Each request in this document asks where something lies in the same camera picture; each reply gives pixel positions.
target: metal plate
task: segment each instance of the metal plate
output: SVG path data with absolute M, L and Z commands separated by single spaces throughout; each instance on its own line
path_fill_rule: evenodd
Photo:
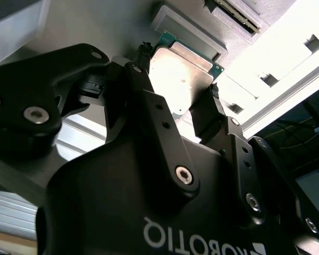
M 155 93 L 165 97 L 172 113 L 180 115 L 213 82 L 210 74 L 165 47 L 156 50 L 149 77 Z
M 220 63 L 228 54 L 224 42 L 195 24 L 188 17 L 168 4 L 163 4 L 153 19 L 152 28 L 159 32 L 172 33 L 206 57 Z
M 174 44 L 170 47 L 173 51 L 180 54 L 181 56 L 185 56 L 189 61 L 196 64 L 198 67 L 203 69 L 204 71 L 208 72 L 212 67 L 213 64 L 208 62 L 207 60 L 203 59 L 195 52 L 192 52 L 190 49 L 179 43 L 178 41 L 174 42 Z

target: metal bracket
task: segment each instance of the metal bracket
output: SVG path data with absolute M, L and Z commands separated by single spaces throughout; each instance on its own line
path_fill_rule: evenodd
M 131 105 L 135 106 L 130 116 L 138 120 L 143 135 L 154 146 L 158 156 L 155 164 L 161 166 L 160 174 L 166 180 L 166 189 L 172 189 L 171 196 L 176 194 L 183 200 L 192 199 L 198 194 L 199 178 L 165 98 L 153 93 L 145 70 L 132 63 L 127 63 L 124 68 L 133 94 Z
M 255 152 L 265 204 L 280 216 L 280 225 L 295 245 L 319 254 L 319 212 L 296 181 L 287 177 L 271 147 L 262 138 L 249 140 Z
M 100 50 L 80 44 L 0 66 L 0 150 L 22 154 L 50 150 L 61 128 L 61 117 L 88 106 L 76 96 L 76 103 L 65 107 L 72 85 L 88 69 L 102 69 L 108 63 Z M 26 120 L 24 111 L 30 107 L 45 111 L 47 120 Z M 31 114 L 41 116 L 40 111 Z
M 233 193 L 230 213 L 236 212 L 238 223 L 250 228 L 265 220 L 259 180 L 251 146 L 246 142 L 240 124 L 224 116 L 217 86 L 212 84 L 190 108 L 196 136 L 201 144 L 219 151 L 230 167 Z

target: black cable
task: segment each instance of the black cable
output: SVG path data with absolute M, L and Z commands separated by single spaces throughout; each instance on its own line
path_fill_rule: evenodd
M 280 127 L 281 129 L 285 130 L 286 133 L 291 134 L 294 138 L 296 138 L 297 140 L 299 140 L 309 151 L 312 151 L 310 147 L 308 147 L 305 142 L 303 142 L 300 138 L 298 138 L 296 135 L 294 135 L 292 132 L 290 132 L 289 130 L 287 130 L 286 128 L 284 128 L 283 126 L 280 126 L 277 124 L 278 127 Z M 316 159 L 313 159 L 312 162 L 315 162 L 319 160 L 319 157 L 317 157 Z
M 314 129 L 312 125 L 308 125 L 305 123 L 299 123 L 299 122 L 295 122 L 295 121 L 287 121 L 287 120 L 277 120 L 279 123 L 281 124 L 286 124 L 286 125 L 292 125 L 292 126 L 300 126 L 302 128 L 306 128 L 306 129 Z
M 303 102 L 303 106 L 305 110 L 309 113 L 309 115 L 315 120 L 315 122 L 319 125 L 319 114 L 313 108 L 313 106 L 309 103 L 308 100 Z
M 287 147 L 286 146 L 286 142 L 287 142 L 287 140 L 288 139 L 290 139 L 291 137 L 293 137 L 293 134 L 295 133 L 295 132 L 297 132 L 298 130 L 300 130 L 301 128 L 302 128 L 302 126 L 296 126 L 295 127 L 296 129 L 293 131 L 293 132 L 287 132 L 286 130 L 287 130 L 287 128 L 285 127 L 285 128 L 282 128 L 282 130 L 284 130 L 286 133 L 287 133 L 287 135 L 286 135 L 286 137 L 285 137 L 285 139 L 282 141 L 282 145 L 283 145 L 283 147 Z
M 282 127 L 282 126 L 280 126 L 280 125 L 278 125 L 278 124 L 277 124 L 277 126 L 278 126 L 279 128 L 281 128 L 282 130 L 284 130 L 284 131 L 289 135 L 289 137 L 293 137 L 293 133 L 292 133 L 292 132 L 290 132 L 289 130 L 287 130 L 286 128 L 284 128 L 284 127 Z M 284 139 L 284 141 L 282 142 L 282 145 L 285 146 L 285 141 L 286 141 L 287 138 Z M 297 155 L 296 155 L 294 152 L 292 152 L 290 149 L 287 149 L 287 152 L 288 152 L 294 159 L 298 159 Z
M 311 142 L 314 138 L 316 138 L 317 136 L 319 135 L 318 134 L 315 134 L 314 136 L 312 136 L 310 139 L 308 139 L 307 141 L 305 141 L 304 143 L 308 143 L 308 142 Z M 280 147 L 279 149 L 293 149 L 293 148 L 296 148 L 296 147 L 299 147 L 299 146 L 302 146 L 303 144 L 302 143 L 299 143 L 299 144 L 296 144 L 296 145 L 292 145 L 292 146 L 285 146 L 285 147 Z

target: cable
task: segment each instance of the cable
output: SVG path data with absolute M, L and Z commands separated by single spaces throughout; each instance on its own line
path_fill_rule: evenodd
M 318 134 L 315 134 L 314 136 L 312 136 L 310 139 L 308 139 L 307 141 L 305 141 L 304 143 L 299 143 L 299 144 L 296 144 L 296 145 L 293 145 L 293 146 L 288 146 L 288 147 L 280 147 L 279 149 L 292 149 L 292 148 L 295 148 L 295 147 L 299 147 L 299 146 L 302 146 L 304 145 L 305 143 L 308 143 L 310 141 L 312 141 L 316 136 L 318 136 Z
M 290 134 L 292 137 L 296 138 L 297 140 L 299 140 L 301 142 L 301 145 L 304 145 L 306 147 L 306 149 L 308 149 L 309 151 L 311 151 L 311 149 L 305 144 L 305 142 L 301 141 L 301 139 L 299 137 L 297 137 L 296 135 L 294 135 L 291 131 L 287 130 L 286 128 L 284 128 L 283 126 L 277 125 L 278 127 L 280 127 L 281 129 L 285 130 L 286 133 Z M 312 160 L 312 162 L 316 162 L 317 160 L 319 160 L 319 157 L 315 158 L 314 160 Z
M 304 122 L 307 122 L 307 121 L 309 121 L 309 120 L 311 120 L 311 119 L 312 119 L 312 118 L 308 118 L 308 119 L 306 119 L 306 120 L 304 120 L 304 121 L 299 122 L 299 124 L 302 124 L 302 123 L 304 123 Z M 292 128 L 292 127 L 294 127 L 294 125 L 287 126 L 287 127 L 285 127 L 285 129 L 290 129 L 290 128 Z M 269 134 L 269 135 L 266 135 L 265 137 L 263 137 L 263 139 L 266 139 L 266 138 L 268 138 L 268 137 L 270 137 L 270 136 L 272 136 L 272 135 L 281 133 L 281 132 L 283 132 L 283 131 L 284 131 L 284 129 L 281 129 L 281 130 L 279 130 L 279 131 L 276 131 L 276 132 L 274 132 L 274 133 L 271 133 L 271 134 Z

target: white panel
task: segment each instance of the white panel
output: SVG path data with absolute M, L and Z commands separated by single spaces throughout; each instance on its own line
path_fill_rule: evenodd
M 277 80 L 281 80 L 312 54 L 303 43 L 288 42 L 283 42 L 277 50 L 267 53 L 265 59 L 261 61 L 264 68 L 260 71 L 273 75 Z
M 312 57 L 317 56 L 319 57 L 319 51 Z M 242 111 L 238 115 L 238 121 L 244 128 L 244 136 L 246 138 L 250 138 L 255 135 L 258 131 L 265 128 L 281 115 L 295 107 L 298 103 L 302 102 L 314 92 L 319 90 L 319 74 L 317 74 L 318 76 L 316 77 L 312 77 L 311 80 L 298 84 L 298 82 L 304 78 L 304 75 L 300 76 L 300 74 L 308 74 L 308 70 L 310 68 L 312 70 L 315 68 L 314 65 L 319 65 L 319 59 L 303 63 L 303 65 L 299 66 L 297 70 L 288 75 L 286 82 L 281 81 L 277 83 L 276 86 L 271 89 L 271 94 L 259 98 L 251 108 Z M 285 92 L 285 90 L 291 88 L 291 86 L 288 87 L 288 84 L 295 84 L 296 88 L 293 89 L 288 96 L 275 102 L 279 95 Z M 272 101 L 274 102 L 274 107 L 267 108 L 267 102 Z M 258 118 L 251 119 L 261 109 L 264 109 L 265 113 L 261 114 Z
M 255 97 L 260 97 L 267 93 L 270 89 L 269 86 L 253 74 L 251 69 L 248 68 L 246 63 L 237 63 L 232 66 L 230 71 L 225 70 L 225 73 L 237 84 L 240 84 L 245 90 Z
M 226 75 L 220 75 L 216 80 L 219 87 L 220 98 L 229 104 L 237 104 L 242 109 L 251 105 L 255 97 L 231 80 Z

